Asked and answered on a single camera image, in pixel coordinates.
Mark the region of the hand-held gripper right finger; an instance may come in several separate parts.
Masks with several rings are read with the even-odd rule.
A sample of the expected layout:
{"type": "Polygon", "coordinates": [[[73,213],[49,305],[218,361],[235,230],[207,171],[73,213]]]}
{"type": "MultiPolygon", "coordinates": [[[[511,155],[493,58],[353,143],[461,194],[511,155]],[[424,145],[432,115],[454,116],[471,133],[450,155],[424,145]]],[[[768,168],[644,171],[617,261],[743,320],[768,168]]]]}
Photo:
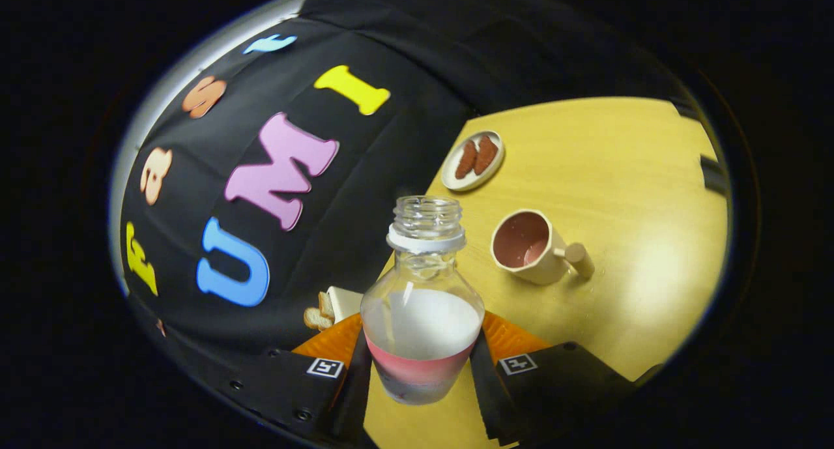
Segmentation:
{"type": "Polygon", "coordinates": [[[578,343],[552,345],[492,312],[483,316],[470,365],[486,434],[502,445],[561,437],[637,389],[578,343]]]}

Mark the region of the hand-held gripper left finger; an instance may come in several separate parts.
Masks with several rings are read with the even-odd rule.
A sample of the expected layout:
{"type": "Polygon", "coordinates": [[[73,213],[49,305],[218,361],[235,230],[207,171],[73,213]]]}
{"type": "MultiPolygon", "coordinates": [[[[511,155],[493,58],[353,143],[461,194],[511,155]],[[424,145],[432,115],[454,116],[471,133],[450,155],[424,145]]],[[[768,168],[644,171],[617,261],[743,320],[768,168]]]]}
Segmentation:
{"type": "Polygon", "coordinates": [[[354,313],[294,350],[266,351],[232,375],[225,392],[262,422],[314,446],[358,446],[371,364],[354,313]]]}

